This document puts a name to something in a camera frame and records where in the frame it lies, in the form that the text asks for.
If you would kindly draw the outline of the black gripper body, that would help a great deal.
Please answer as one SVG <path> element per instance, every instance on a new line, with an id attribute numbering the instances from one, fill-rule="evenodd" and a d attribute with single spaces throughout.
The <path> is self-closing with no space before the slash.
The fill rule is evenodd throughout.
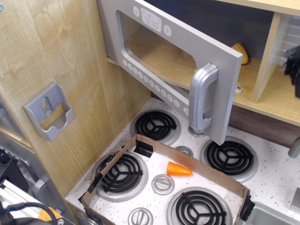
<path id="1" fill-rule="evenodd" d="M 288 49 L 285 52 L 286 62 L 283 67 L 284 75 L 289 75 L 292 85 L 295 86 L 295 96 L 300 97 L 300 46 Z"/>

